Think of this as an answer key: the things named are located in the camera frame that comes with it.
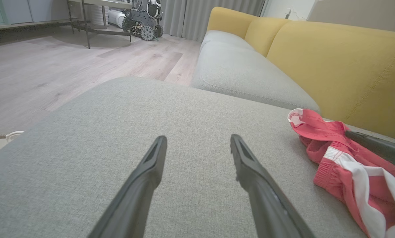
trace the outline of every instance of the table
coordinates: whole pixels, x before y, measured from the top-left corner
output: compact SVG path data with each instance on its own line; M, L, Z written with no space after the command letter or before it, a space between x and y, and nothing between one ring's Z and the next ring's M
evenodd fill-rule
M77 21L76 24L73 23L69 2L81 3L82 11L83 11L83 18L84 18L84 25L80 21ZM84 30L86 32L86 39L88 41L89 49L90 49L89 32L93 32L96 34L104 34L104 35L130 36L130 42L131 42L131 30L129 32L118 32L118 31L109 31L109 30L96 30L96 29L92 29L92 28L88 27L88 23L86 21L86 11L85 11L85 5L102 6L102 16L104 18L104 26L106 26L107 23L106 23L104 6L109 6L109 7L118 8L118 9L127 9L128 11L130 11L132 8L131 3L119 2L119 1L109 1L109 0L67 0L67 5L68 5L68 13L69 13L69 17L70 17L71 31L74 34L74 28L78 29L79 31Z

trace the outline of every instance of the white cylindrical object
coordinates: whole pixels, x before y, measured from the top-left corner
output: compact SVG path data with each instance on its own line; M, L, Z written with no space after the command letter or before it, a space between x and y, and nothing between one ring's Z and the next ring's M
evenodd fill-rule
M108 11L109 7L105 6L105 22L108 25ZM102 17L102 6L91 5L90 6L90 21L93 25L104 25L104 20Z

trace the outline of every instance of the red and white garment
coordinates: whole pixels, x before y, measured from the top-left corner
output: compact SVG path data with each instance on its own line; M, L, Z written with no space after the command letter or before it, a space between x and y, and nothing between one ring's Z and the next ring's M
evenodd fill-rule
M371 238L395 238L395 165L347 138L342 122L295 109L288 121L318 163L314 184L345 203Z

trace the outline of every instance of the gray seat cushion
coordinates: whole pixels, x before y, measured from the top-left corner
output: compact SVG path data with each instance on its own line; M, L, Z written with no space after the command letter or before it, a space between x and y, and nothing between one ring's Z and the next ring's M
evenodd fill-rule
M289 110L143 78L119 78L65 104L0 150L0 237L87 237L159 135L168 140L145 237L257 237L235 180L239 134L316 237L366 237L313 184L318 167Z
M202 48L191 86L290 110L319 112L316 102L261 54L219 42Z
M254 50L253 47L249 45L249 43L247 43L244 39L240 38L239 36L236 36L228 32L223 32L220 30L208 31L205 35L205 38L203 39L202 45L200 46L200 50L202 50L202 48L208 42L220 42L239 48Z

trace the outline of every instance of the floor plank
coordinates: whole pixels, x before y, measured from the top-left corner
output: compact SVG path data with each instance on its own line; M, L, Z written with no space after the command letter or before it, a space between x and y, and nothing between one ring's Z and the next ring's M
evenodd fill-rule
M0 44L0 134L26 130L51 111L116 77L140 76L189 85L199 42L96 35L70 27Z

